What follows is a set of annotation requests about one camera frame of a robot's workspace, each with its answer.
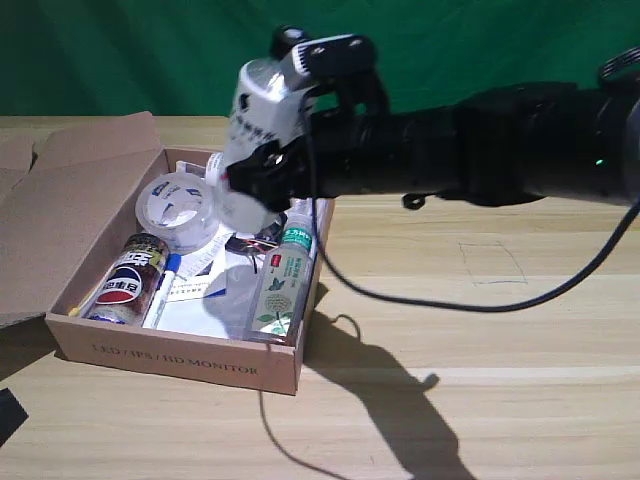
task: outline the pepsi logo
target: pepsi logo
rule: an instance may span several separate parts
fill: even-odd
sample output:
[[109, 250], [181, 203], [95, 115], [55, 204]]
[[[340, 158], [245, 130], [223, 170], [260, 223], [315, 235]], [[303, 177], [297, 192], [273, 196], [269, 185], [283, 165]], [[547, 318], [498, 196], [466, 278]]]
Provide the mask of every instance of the pepsi logo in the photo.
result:
[[118, 267], [107, 279], [96, 303], [113, 305], [136, 299], [142, 292], [142, 279], [131, 267]]

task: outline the marker pen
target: marker pen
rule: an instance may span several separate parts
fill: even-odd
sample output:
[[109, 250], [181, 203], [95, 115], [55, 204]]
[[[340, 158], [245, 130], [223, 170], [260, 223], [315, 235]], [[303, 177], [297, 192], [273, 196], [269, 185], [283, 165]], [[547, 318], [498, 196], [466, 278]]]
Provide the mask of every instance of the marker pen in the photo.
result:
[[171, 291], [171, 285], [173, 285], [173, 280], [176, 278], [176, 272], [178, 271], [178, 268], [180, 268], [181, 260], [182, 257], [177, 253], [169, 255], [169, 258], [167, 259], [167, 266], [164, 270], [164, 274], [162, 275], [162, 279], [160, 280], [160, 285], [153, 296], [153, 300], [151, 301], [151, 305], [147, 311], [144, 323], [142, 324], [143, 328], [156, 328], [158, 326], [160, 315], [162, 315], [162, 310], [164, 310], [164, 306], [167, 303], [167, 298]]

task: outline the pepsi can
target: pepsi can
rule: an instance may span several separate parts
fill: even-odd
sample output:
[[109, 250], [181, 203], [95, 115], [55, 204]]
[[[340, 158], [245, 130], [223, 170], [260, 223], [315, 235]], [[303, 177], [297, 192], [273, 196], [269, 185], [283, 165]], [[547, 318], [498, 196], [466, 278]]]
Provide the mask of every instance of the pepsi can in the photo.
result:
[[87, 318], [141, 326], [168, 257], [168, 245], [155, 235], [129, 237]]

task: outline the black cable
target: black cable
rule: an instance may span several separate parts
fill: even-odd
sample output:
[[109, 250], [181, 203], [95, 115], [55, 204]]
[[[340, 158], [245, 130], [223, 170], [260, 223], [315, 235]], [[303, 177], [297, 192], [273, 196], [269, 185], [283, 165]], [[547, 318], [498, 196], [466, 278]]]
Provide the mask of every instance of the black cable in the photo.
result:
[[524, 300], [522, 302], [511, 303], [506, 305], [469, 305], [463, 303], [455, 303], [455, 302], [443, 302], [437, 300], [426, 300], [419, 298], [409, 298], [395, 295], [386, 295], [383, 293], [374, 292], [371, 290], [367, 290], [359, 285], [356, 285], [351, 280], [347, 279], [333, 264], [333, 262], [327, 256], [324, 245], [322, 243], [322, 239], [318, 233], [318, 212], [316, 201], [318, 200], [318, 178], [316, 171], [316, 160], [315, 160], [315, 152], [313, 149], [313, 140], [311, 137], [311, 126], [309, 116], [304, 112], [301, 112], [302, 116], [302, 124], [303, 124], [303, 135], [306, 140], [307, 146], [307, 154], [309, 161], [309, 177], [311, 182], [311, 216], [312, 216], [312, 227], [313, 227], [313, 236], [315, 238], [316, 244], [318, 246], [318, 252], [320, 252], [320, 256], [326, 263], [329, 270], [336, 276], [340, 282], [344, 285], [352, 289], [353, 291], [360, 293], [361, 295], [365, 295], [367, 297], [374, 298], [376, 300], [380, 300], [383, 302], [391, 302], [391, 303], [399, 303], [402, 305], [414, 305], [421, 307], [433, 307], [440, 308], [445, 310], [457, 310], [462, 312], [476, 312], [476, 313], [506, 313], [506, 312], [515, 312], [517, 310], [524, 310], [527, 308], [535, 307], [541, 305], [549, 300], [553, 300], [554, 298], [559, 297], [560, 295], [568, 292], [573, 287], [581, 283], [584, 279], [586, 279], [589, 275], [591, 275], [602, 263], [607, 259], [609, 254], [616, 247], [622, 236], [628, 230], [629, 226], [633, 223], [634, 219], [638, 216], [640, 212], [640, 197], [633, 203], [631, 208], [627, 211], [627, 213], [622, 217], [620, 223], [615, 228], [607, 242], [604, 244], [602, 249], [596, 254], [596, 256], [576, 275], [569, 278], [566, 282], [557, 286], [553, 290], [550, 290], [542, 295], [531, 298], [529, 300]]
[[262, 419], [262, 426], [264, 427], [265, 432], [267, 432], [267, 436], [269, 437], [269, 440], [271, 440], [271, 443], [275, 445], [275, 447], [280, 451], [280, 453], [282, 453], [285, 457], [287, 457], [293, 463], [296, 463], [301, 467], [308, 468], [309, 470], [313, 470], [314, 472], [321, 473], [331, 478], [335, 478], [336, 480], [350, 480], [348, 477], [344, 477], [339, 473], [334, 473], [325, 468], [317, 467], [316, 465], [313, 465], [309, 462], [305, 462], [304, 460], [300, 460], [299, 458], [296, 458], [291, 453], [289, 453], [287, 449], [284, 448], [284, 446], [282, 446], [282, 444], [278, 441], [273, 431], [271, 430], [271, 426], [267, 421], [267, 413], [264, 408], [264, 394], [260, 390], [258, 391], [258, 404], [260, 405], [260, 418]]

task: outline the bottle label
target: bottle label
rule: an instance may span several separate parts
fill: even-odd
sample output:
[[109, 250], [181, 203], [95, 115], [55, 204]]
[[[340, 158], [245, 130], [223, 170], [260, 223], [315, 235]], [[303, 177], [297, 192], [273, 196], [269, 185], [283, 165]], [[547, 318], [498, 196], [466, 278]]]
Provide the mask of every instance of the bottle label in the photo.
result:
[[274, 251], [265, 263], [264, 280], [253, 315], [251, 329], [285, 337], [304, 285], [309, 257], [302, 252]]
[[102, 287], [97, 298], [98, 305], [128, 303], [142, 293], [142, 278], [131, 267], [117, 267]]
[[303, 228], [291, 227], [284, 231], [281, 243], [297, 243], [302, 245], [307, 252], [311, 251], [311, 235]]

